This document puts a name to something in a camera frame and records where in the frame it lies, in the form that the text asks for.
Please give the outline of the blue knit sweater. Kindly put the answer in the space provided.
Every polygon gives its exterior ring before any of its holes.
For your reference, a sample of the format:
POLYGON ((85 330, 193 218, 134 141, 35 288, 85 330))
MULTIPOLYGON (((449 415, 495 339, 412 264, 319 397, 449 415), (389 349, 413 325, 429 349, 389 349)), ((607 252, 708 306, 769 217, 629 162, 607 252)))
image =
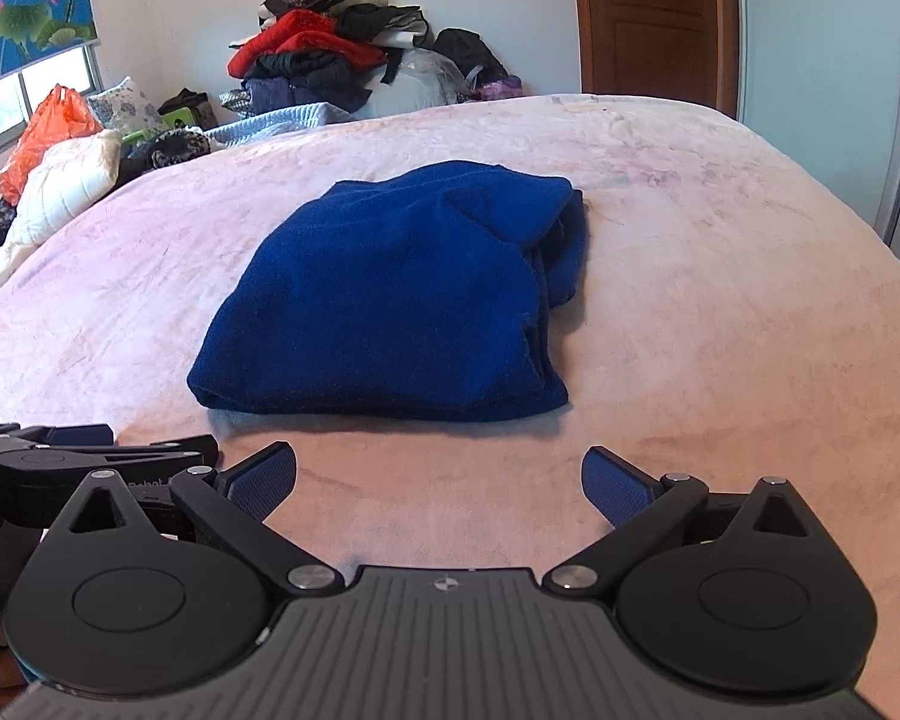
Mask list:
POLYGON ((569 399, 549 316, 577 293, 566 177, 445 161, 338 182, 258 245, 187 385, 208 410, 494 422, 569 399))

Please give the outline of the black backpack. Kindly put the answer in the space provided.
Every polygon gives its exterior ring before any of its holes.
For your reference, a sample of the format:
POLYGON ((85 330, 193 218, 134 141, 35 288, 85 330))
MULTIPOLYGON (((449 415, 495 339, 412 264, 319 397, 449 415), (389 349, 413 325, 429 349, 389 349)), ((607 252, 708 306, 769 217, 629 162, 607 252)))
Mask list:
POLYGON ((509 76, 502 62, 477 32, 445 28, 437 34, 432 50, 452 60, 464 79, 475 88, 500 82, 509 76))

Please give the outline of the pink bed blanket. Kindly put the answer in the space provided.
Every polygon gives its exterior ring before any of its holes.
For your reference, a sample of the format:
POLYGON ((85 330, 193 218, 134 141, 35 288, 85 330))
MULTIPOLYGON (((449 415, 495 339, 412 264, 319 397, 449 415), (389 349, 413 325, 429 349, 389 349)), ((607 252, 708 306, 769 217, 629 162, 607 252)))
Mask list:
POLYGON ((790 479, 865 580, 863 694, 900 718, 900 261, 785 154, 705 107, 544 96, 434 107, 222 149, 139 177, 0 288, 0 422, 103 422, 126 444, 283 440, 299 481, 272 526, 341 569, 546 571, 603 518, 603 445, 717 491, 790 479), (216 415, 187 387, 260 242, 341 181, 448 160, 569 179, 589 220, 551 320, 571 403, 523 421, 216 415))

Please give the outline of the light blue knit blanket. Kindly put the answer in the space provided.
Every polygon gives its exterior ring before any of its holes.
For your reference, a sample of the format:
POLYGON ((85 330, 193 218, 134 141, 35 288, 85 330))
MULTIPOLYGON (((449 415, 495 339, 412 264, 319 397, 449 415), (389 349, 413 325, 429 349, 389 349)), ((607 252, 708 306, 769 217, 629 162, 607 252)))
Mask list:
POLYGON ((246 119, 206 130, 205 135, 221 148, 233 148, 279 135, 347 122, 354 122, 354 115, 333 104, 312 103, 250 115, 246 119))

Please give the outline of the red garment on pile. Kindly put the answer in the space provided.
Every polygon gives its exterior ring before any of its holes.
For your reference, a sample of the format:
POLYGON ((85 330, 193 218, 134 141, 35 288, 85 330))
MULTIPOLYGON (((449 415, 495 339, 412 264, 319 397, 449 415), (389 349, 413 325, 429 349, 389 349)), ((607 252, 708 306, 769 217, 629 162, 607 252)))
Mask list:
POLYGON ((334 20, 312 10, 292 10, 274 25, 247 39, 227 62, 230 78, 242 80, 263 55, 324 50, 339 55, 359 73, 385 64, 386 55, 369 43, 351 41, 334 31, 334 20))

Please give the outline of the white quilted jacket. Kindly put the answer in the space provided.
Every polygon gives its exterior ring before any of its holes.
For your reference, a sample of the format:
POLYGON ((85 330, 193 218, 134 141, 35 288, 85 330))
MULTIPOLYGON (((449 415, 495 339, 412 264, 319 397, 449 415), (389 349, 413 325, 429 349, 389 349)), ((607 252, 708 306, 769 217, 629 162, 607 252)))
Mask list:
POLYGON ((0 288, 30 255, 115 187, 121 133, 57 143, 30 172, 17 215, 0 247, 0 288))

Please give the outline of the orange plastic bag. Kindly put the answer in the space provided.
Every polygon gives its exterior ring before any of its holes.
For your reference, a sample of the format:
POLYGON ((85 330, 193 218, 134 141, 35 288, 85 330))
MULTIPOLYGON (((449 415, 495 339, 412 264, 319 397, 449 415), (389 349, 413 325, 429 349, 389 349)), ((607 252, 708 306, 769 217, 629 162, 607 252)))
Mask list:
POLYGON ((16 206, 30 172, 46 151, 73 138, 92 137, 102 130, 86 99, 73 88, 55 85, 41 101, 0 171, 0 197, 16 206))

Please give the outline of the dark clothes pile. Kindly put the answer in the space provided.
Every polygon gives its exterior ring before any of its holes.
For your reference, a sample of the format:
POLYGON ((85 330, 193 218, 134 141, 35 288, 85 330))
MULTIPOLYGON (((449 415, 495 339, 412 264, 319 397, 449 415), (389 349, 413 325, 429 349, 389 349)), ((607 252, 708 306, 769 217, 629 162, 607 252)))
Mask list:
POLYGON ((370 98, 368 77, 397 78, 406 52, 427 49, 434 34, 418 5, 390 0, 265 0, 258 29, 230 44, 230 78, 248 115, 329 104, 354 114, 370 98))

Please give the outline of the window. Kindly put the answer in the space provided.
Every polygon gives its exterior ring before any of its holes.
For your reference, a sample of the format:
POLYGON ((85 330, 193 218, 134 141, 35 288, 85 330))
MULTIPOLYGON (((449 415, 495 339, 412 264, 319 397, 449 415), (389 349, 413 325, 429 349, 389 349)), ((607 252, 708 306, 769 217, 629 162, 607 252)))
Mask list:
POLYGON ((22 135, 30 117, 56 85, 80 94, 102 89, 92 46, 63 50, 0 78, 0 153, 22 135))

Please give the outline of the wardrobe sliding door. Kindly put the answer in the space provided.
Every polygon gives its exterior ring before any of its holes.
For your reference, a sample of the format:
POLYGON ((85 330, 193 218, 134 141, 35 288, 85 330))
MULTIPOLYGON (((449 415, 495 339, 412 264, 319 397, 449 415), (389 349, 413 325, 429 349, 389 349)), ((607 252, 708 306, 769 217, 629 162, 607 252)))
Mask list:
POLYGON ((900 0, 740 0, 743 124, 900 260, 900 0))

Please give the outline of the green black bag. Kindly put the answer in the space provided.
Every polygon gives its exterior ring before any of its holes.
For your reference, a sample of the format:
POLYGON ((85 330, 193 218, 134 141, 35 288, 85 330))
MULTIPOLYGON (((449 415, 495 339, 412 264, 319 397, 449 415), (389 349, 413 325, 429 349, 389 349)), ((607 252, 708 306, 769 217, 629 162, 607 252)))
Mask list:
POLYGON ((209 94, 182 88, 159 106, 159 114, 169 127, 198 127, 211 130, 219 125, 209 94))

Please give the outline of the floral pillow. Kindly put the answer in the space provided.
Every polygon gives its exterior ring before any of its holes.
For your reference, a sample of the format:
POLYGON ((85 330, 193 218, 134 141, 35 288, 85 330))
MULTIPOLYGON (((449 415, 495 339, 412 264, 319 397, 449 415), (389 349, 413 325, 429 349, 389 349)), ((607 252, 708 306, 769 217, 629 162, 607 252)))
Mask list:
POLYGON ((131 76, 125 76, 118 85, 86 98, 87 106, 103 128, 116 130, 121 135, 155 135, 167 130, 159 110, 148 96, 142 93, 131 76))

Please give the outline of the brown wooden door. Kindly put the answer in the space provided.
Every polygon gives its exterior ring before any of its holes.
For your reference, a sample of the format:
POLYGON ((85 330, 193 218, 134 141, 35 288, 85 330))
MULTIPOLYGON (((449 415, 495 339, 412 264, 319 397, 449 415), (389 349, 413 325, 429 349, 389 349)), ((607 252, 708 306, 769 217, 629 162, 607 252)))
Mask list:
POLYGON ((738 109, 740 0, 577 0, 582 89, 738 109))

